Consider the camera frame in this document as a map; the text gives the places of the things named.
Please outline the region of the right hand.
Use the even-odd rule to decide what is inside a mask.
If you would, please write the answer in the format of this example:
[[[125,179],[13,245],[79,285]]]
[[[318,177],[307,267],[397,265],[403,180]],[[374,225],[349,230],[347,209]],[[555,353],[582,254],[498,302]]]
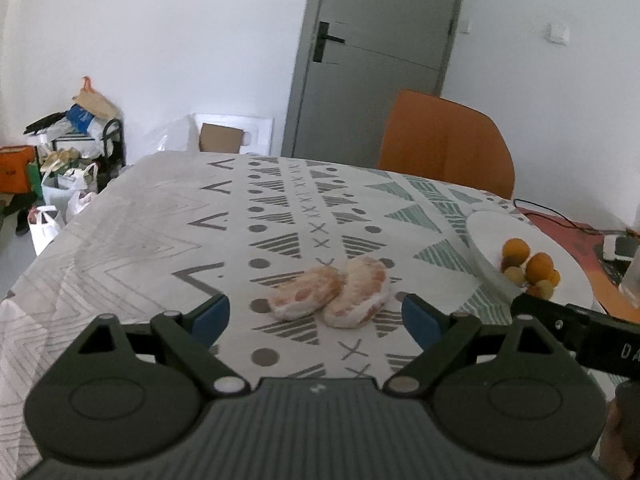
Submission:
[[[608,418],[600,441],[598,463],[612,479],[639,478],[639,431],[631,431],[632,423],[626,408],[639,406],[638,382],[623,382],[616,388],[615,398],[608,402]]]

